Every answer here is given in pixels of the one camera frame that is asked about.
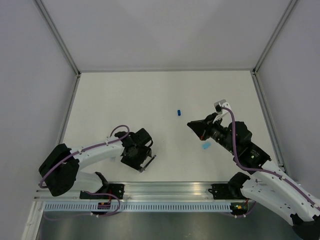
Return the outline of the purple ink pen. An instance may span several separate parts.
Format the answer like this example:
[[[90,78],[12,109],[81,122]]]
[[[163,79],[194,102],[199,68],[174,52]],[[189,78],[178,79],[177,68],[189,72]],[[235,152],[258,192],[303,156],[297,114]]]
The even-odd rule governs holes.
[[[156,155],[154,155],[148,162],[147,162],[147,164],[145,165],[145,166],[143,166],[143,167],[141,167],[140,168],[140,173],[142,173],[142,172],[144,172],[146,169],[147,169],[147,167],[152,163],[152,161],[156,158],[157,156]]]

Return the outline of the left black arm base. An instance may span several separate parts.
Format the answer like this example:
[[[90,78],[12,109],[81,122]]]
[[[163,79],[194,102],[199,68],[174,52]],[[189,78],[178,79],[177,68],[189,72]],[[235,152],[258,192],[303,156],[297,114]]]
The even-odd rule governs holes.
[[[100,173],[95,172],[95,175],[97,175],[102,183],[102,186],[97,190],[94,191],[95,194],[103,194],[103,195],[92,195],[88,194],[84,191],[80,192],[79,198],[83,200],[113,200],[114,198],[110,195],[105,194],[111,194],[116,196],[118,199],[122,200],[123,195],[125,192],[125,185],[120,183],[109,183],[106,178]]]

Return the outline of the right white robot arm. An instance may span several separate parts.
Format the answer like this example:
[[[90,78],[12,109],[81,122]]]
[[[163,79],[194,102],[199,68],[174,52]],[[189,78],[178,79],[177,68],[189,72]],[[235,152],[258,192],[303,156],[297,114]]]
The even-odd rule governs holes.
[[[252,133],[243,121],[227,127],[215,120],[216,113],[187,126],[201,141],[213,139],[233,155],[241,172],[228,182],[228,194],[247,198],[283,218],[303,240],[320,238],[320,200],[293,181],[271,157],[251,141]]]

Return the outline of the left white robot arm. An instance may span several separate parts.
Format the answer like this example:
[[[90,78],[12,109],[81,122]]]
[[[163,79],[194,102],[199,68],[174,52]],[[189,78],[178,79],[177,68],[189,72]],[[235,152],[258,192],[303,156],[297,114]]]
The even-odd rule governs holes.
[[[143,172],[142,164],[147,158],[153,160],[153,139],[141,128],[137,132],[125,131],[115,127],[102,142],[89,145],[68,147],[58,144],[38,169],[41,176],[39,187],[48,189],[53,197],[59,197],[69,191],[79,191],[81,199],[104,199],[112,194],[110,183],[101,172],[84,172],[83,169],[104,160],[120,160],[121,163]]]

